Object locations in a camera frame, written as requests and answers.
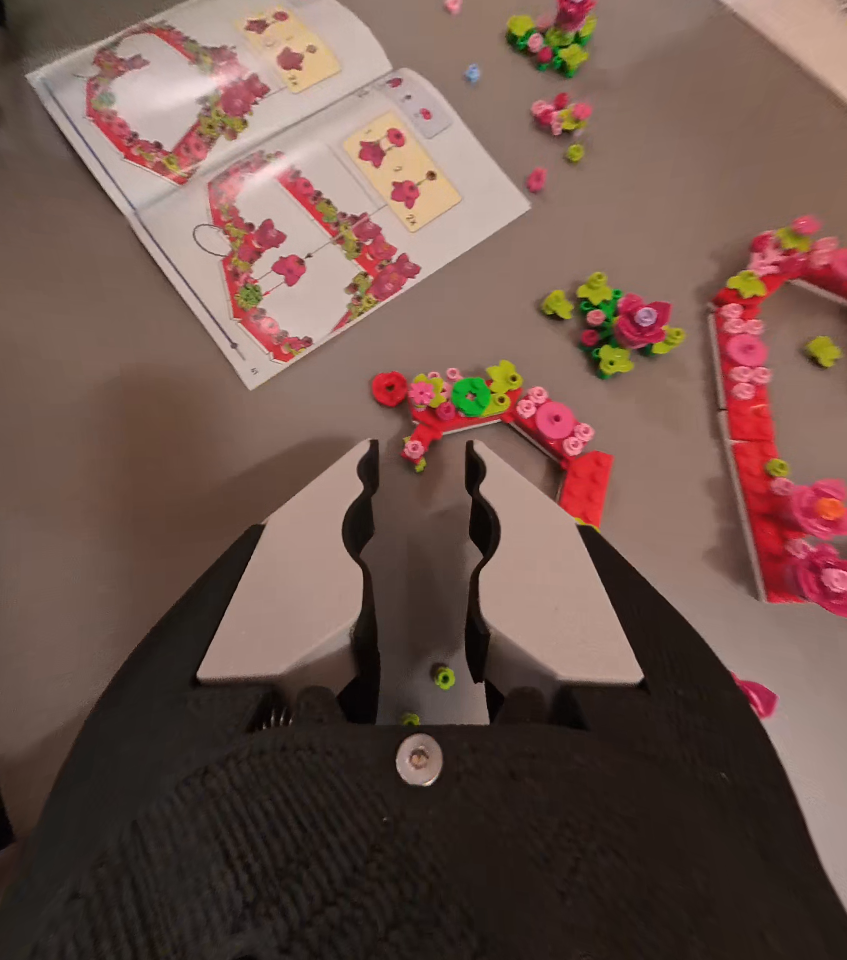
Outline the small pink lego flower cluster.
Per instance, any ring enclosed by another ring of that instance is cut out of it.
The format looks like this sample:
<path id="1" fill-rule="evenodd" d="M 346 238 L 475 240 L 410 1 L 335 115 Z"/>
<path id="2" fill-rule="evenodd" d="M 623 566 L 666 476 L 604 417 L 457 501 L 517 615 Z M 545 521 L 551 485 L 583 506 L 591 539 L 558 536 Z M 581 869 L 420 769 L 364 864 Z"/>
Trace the small pink lego flower cluster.
<path id="1" fill-rule="evenodd" d="M 535 125 L 555 138 L 579 138 L 593 116 L 593 106 L 582 99 L 574 99 L 568 91 L 561 91 L 552 99 L 537 99 L 530 105 Z"/>

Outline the lego instruction booklet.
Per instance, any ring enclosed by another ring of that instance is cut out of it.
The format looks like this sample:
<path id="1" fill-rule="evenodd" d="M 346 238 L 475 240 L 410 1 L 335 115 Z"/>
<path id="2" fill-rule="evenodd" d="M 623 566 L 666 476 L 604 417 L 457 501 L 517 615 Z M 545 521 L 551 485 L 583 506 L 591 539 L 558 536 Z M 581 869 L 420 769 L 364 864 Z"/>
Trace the lego instruction booklet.
<path id="1" fill-rule="evenodd" d="M 529 208 L 340 2 L 185 2 L 27 80 L 249 389 Z"/>

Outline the magenta lego petal piece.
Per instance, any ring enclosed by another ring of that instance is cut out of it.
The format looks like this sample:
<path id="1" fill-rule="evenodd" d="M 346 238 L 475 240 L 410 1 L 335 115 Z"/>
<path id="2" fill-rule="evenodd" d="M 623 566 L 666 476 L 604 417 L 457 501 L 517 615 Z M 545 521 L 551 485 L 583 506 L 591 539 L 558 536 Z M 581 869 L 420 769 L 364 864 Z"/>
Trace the magenta lego petal piece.
<path id="1" fill-rule="evenodd" d="M 779 704 L 778 694 L 758 681 L 744 679 L 734 673 L 731 673 L 731 678 L 758 718 L 766 720 L 776 713 Z"/>

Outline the large red lego flower frame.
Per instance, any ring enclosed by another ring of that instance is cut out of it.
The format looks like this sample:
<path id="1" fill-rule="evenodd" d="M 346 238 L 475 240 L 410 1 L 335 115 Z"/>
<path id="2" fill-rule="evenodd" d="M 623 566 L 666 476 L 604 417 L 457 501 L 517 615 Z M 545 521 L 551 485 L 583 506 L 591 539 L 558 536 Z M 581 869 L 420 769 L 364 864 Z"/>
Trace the large red lego flower frame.
<path id="1" fill-rule="evenodd" d="M 769 385 L 766 300 L 787 284 L 847 308 L 847 246 L 818 237 L 812 215 L 753 237 L 747 266 L 708 306 L 706 328 L 717 409 L 737 512 L 757 598 L 813 604 L 847 618 L 847 486 L 837 479 L 797 483 L 777 449 Z"/>

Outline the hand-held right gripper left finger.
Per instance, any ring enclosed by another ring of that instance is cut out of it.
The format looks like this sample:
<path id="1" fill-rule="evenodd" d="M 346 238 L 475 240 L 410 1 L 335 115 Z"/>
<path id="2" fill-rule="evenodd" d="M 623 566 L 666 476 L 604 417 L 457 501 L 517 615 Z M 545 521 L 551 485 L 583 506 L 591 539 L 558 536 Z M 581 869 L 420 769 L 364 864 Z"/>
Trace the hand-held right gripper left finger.
<path id="1" fill-rule="evenodd" d="M 361 555 L 375 534 L 379 483 L 380 444 L 366 438 L 266 517 L 200 684 L 267 684 L 287 704 L 325 688 L 351 722 L 377 721 L 378 623 Z"/>

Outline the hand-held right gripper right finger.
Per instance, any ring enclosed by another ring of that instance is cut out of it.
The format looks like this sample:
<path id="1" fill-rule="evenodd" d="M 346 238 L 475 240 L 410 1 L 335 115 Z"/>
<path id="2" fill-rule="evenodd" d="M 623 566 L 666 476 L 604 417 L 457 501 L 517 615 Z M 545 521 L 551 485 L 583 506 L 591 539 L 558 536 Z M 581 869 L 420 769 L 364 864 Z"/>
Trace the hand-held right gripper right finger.
<path id="1" fill-rule="evenodd" d="M 566 689 L 637 689 L 644 672 L 582 527 L 480 440 L 465 447 L 469 578 L 465 660 L 489 722 L 532 690 L 547 714 Z"/>

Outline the small red lego frame section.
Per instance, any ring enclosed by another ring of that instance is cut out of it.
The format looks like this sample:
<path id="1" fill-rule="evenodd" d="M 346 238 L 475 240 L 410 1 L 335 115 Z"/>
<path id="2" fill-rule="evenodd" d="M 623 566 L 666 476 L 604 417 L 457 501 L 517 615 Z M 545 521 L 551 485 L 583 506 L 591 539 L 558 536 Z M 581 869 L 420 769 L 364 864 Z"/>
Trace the small red lego frame section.
<path id="1" fill-rule="evenodd" d="M 416 474 L 426 469 L 430 448 L 442 438 L 483 426 L 510 426 L 560 468 L 561 509 L 578 525 L 600 527 L 614 458 L 590 450 L 595 429 L 567 404 L 543 386 L 527 386 L 505 359 L 481 375 L 450 367 L 405 378 L 407 397 L 399 406 L 408 410 L 412 429 L 400 456 Z"/>

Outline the lego flower cluster with tall bloom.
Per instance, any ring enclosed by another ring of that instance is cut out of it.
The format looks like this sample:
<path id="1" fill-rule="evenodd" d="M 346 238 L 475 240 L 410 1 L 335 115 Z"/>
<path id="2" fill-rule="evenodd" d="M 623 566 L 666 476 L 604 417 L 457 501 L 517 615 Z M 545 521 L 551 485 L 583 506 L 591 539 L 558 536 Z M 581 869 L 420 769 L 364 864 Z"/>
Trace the lego flower cluster with tall bloom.
<path id="1" fill-rule="evenodd" d="M 537 71 L 572 79 L 589 59 L 597 5 L 597 1 L 556 1 L 547 15 L 515 14 L 506 22 L 505 40 Z"/>

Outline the large green pink lego cluster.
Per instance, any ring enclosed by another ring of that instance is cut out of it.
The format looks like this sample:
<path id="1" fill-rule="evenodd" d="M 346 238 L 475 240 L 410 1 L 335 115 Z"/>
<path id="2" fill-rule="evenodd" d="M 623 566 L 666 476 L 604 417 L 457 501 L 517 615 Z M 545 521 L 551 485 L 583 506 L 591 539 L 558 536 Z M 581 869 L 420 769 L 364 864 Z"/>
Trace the large green pink lego cluster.
<path id="1" fill-rule="evenodd" d="M 582 322 L 577 346 L 601 380 L 628 375 L 635 358 L 663 357 L 686 342 L 670 302 L 614 288 L 603 272 L 592 273 L 574 298 Z"/>

